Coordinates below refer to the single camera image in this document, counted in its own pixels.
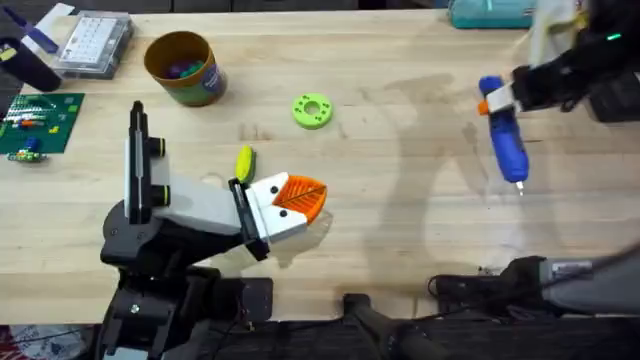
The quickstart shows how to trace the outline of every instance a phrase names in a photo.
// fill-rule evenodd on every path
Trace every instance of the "wooden table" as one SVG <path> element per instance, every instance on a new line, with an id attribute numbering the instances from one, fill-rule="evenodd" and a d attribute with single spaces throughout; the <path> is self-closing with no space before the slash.
<path id="1" fill-rule="evenodd" d="M 328 184 L 326 212 L 256 264 L 243 251 L 205 263 L 275 280 L 275 319 L 337 317 L 367 292 L 395 317 L 435 310 L 425 281 L 528 254 L 601 255 L 640 233 L 640 124 L 605 126 L 582 107 L 521 116 L 531 176 L 505 183 L 475 113 L 478 79 L 525 61 L 524 31 L 460 31 L 442 11 L 139 15 L 113 81 L 87 94 L 64 155 L 0 162 L 0 323 L 99 322 L 117 274 L 99 252 L 123 194 L 123 141 L 134 100 L 172 170 L 213 184 L 251 144 L 257 177 L 280 171 Z M 58 30 L 67 30 L 65 19 Z M 151 41 L 204 35 L 230 82 L 215 105 L 185 108 L 145 72 Z M 334 103 L 325 128 L 295 125 L 305 92 Z"/>

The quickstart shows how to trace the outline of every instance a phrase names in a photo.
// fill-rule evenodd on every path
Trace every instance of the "wood grain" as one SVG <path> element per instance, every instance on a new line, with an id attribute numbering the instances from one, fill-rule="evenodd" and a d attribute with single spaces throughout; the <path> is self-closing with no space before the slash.
<path id="1" fill-rule="evenodd" d="M 167 138 L 177 173 L 224 184 L 251 144 L 258 177 L 327 183 L 325 212 L 270 259 L 256 264 L 238 249 L 205 261 L 230 276 L 273 277 L 276 319 L 336 317 L 353 291 L 390 316 L 424 315 L 434 311 L 432 275 L 529 254 L 603 255 L 640 233 L 640 124 L 605 126 L 582 107 L 524 114 L 525 195 L 502 180 L 476 86 L 524 62 L 523 31 L 459 31 L 441 11 L 134 20 L 113 81 L 61 90 L 87 93 L 67 152 L 40 166 L 0 162 L 0 323 L 101 320 L 117 277 L 99 260 L 101 227 L 122 197 L 134 100 L 151 133 Z M 229 76 L 217 104 L 182 107 L 145 73 L 146 46 L 172 30 L 210 41 Z M 305 92 L 333 101 L 325 128 L 292 120 L 290 103 Z"/>

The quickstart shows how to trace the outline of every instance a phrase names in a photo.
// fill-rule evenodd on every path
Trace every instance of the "circuit board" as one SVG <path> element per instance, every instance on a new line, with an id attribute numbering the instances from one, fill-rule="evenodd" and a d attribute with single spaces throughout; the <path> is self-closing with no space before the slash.
<path id="1" fill-rule="evenodd" d="M 15 153 L 28 137 L 39 139 L 39 153 L 63 153 L 76 122 L 84 94 L 18 95 L 0 123 L 0 154 Z M 15 127 L 18 119 L 38 126 Z"/>

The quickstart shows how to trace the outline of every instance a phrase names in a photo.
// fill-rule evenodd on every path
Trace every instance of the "yellow object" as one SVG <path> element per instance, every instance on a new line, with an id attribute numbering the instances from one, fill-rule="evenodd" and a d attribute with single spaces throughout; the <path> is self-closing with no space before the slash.
<path id="1" fill-rule="evenodd" d="M 255 152 L 251 146 L 245 145 L 238 153 L 236 160 L 236 177 L 241 183 L 250 183 L 255 174 Z"/>
<path id="2" fill-rule="evenodd" d="M 11 59 L 12 57 L 16 56 L 18 52 L 16 51 L 16 49 L 14 48 L 9 48 L 3 52 L 0 53 L 0 60 L 2 61 L 7 61 L 9 59 Z"/>

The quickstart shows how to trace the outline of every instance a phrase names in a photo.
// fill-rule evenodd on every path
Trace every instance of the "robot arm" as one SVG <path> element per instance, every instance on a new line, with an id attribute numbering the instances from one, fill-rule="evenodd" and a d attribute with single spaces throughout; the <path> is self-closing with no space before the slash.
<path id="1" fill-rule="evenodd" d="M 593 1 L 589 25 L 576 45 L 539 66 L 520 66 L 512 82 L 487 95 L 490 113 L 560 106 L 571 111 L 593 88 L 615 79 L 640 60 L 640 8 L 635 1 Z"/>
<path id="2" fill-rule="evenodd" d="M 311 224 L 326 186 L 280 173 L 223 189 L 169 172 L 164 139 L 148 134 L 136 102 L 125 146 L 125 195 L 105 219 L 100 259 L 120 280 L 98 339 L 97 358 L 159 360 L 202 321 L 266 321 L 271 279 L 223 279 L 195 263 L 237 246 L 260 261 L 269 244 Z"/>

